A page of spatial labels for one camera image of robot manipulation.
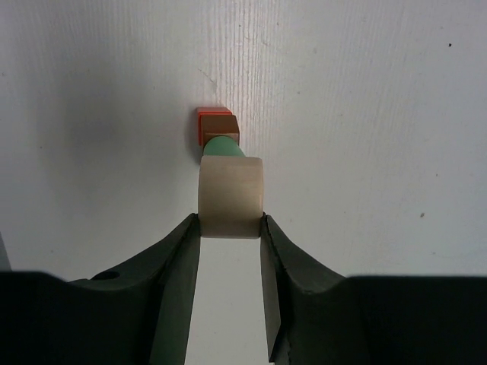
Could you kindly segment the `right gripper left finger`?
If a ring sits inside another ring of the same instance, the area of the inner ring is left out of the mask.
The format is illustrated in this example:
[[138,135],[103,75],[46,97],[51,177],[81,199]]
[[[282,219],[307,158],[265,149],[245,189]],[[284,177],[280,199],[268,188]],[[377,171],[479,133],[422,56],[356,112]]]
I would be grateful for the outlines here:
[[90,279],[1,274],[3,364],[182,364],[200,256],[199,220]]

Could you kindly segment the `green wood cylinder block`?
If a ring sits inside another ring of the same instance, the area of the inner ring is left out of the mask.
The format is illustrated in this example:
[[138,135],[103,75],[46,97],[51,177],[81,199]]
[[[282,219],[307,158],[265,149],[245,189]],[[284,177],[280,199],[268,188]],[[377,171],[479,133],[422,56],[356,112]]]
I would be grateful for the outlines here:
[[232,138],[219,135],[211,138],[202,150],[204,156],[245,157],[239,144]]

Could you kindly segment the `brown wood block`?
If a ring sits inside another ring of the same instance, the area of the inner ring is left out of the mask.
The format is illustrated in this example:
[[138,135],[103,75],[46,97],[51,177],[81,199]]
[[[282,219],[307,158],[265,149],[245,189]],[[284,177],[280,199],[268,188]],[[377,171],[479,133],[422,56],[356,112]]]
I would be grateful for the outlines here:
[[203,115],[199,123],[201,146],[219,135],[234,139],[240,144],[240,128],[234,115]]

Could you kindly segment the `beige wood cylinder block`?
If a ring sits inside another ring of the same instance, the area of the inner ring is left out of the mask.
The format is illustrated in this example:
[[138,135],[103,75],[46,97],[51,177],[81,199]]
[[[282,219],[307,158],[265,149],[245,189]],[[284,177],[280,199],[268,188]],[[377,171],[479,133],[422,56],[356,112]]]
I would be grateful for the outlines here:
[[204,156],[198,188],[201,235],[260,237],[263,192],[263,161],[258,157]]

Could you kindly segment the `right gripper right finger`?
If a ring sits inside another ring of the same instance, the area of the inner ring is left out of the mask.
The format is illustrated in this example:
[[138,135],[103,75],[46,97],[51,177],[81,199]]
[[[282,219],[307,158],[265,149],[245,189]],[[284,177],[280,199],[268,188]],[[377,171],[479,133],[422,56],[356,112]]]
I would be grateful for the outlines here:
[[486,279],[344,277],[264,215],[261,278],[273,364],[484,364]]

